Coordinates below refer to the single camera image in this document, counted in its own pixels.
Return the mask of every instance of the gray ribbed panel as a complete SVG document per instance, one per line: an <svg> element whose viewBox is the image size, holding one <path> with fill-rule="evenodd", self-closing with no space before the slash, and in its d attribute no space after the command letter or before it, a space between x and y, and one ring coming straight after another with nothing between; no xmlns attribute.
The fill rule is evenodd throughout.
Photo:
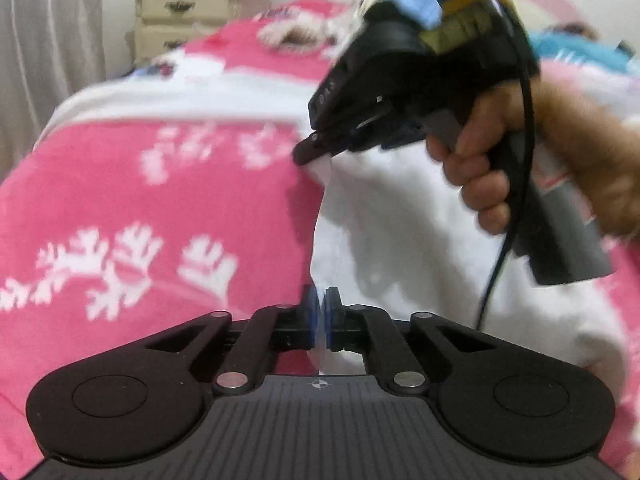
<svg viewBox="0 0 640 480"><path fill-rule="evenodd" d="M45 462L31 480L616 480L596 458L548 468L495 462L463 447L420 399L375 378L267 377L217 400L186 441L146 463L83 470Z"/></svg>

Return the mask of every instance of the gray curtain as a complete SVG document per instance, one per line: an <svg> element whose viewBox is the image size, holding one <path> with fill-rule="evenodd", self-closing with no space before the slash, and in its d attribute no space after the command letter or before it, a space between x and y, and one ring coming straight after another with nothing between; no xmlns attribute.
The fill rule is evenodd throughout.
<svg viewBox="0 0 640 480"><path fill-rule="evenodd" d="M102 0L0 0L0 179L56 106L104 79Z"/></svg>

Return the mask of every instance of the white sheet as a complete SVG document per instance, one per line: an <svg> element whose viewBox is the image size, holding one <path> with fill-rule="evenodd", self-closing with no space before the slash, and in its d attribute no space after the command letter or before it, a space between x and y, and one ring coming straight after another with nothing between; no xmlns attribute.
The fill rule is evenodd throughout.
<svg viewBox="0 0 640 480"><path fill-rule="evenodd" d="M249 70L222 73L221 64L203 61L199 69L185 68L168 81L132 79L80 92L56 111L45 135L70 123L133 117L262 118L295 123L301 136L309 133L306 104L315 84ZM500 240L476 227L423 145L345 153L330 164L319 160L312 170L327 184L311 268L319 288L337 285L345 304L382 306L397 319L429 310L472 324ZM564 361L593 366L615 394L622 389L622 328L593 283L537 287L524 260L511 260L486 328ZM322 371L350 371L349 363L331 356Z"/></svg>

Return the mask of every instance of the human hand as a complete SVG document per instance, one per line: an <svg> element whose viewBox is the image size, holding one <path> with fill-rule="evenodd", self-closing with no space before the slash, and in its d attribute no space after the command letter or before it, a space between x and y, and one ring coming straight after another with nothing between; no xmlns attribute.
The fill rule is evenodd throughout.
<svg viewBox="0 0 640 480"><path fill-rule="evenodd" d="M636 232L640 225L640 134L627 130L597 104L549 82L531 81L536 123L545 145L564 162L590 200L602 229L613 235ZM478 211L480 227L505 230L510 210L509 181L491 171L486 152L507 131L524 126L519 83L498 86L476 99L458 137L455 152L433 135L431 157L443 163L446 178L462 186L462 199Z"/></svg>

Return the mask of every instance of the silver screw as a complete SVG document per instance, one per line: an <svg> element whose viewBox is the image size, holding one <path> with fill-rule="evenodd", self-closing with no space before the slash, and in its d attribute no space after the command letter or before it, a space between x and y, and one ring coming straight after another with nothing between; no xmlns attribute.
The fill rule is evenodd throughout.
<svg viewBox="0 0 640 480"><path fill-rule="evenodd" d="M248 381L249 379L247 376L240 372L226 372L224 374L220 374L216 379L218 386L229 388L230 390L244 386Z"/></svg>
<svg viewBox="0 0 640 480"><path fill-rule="evenodd" d="M424 375L418 372L398 372L394 376L394 382L398 386L404 386L405 388L417 388L425 381Z"/></svg>

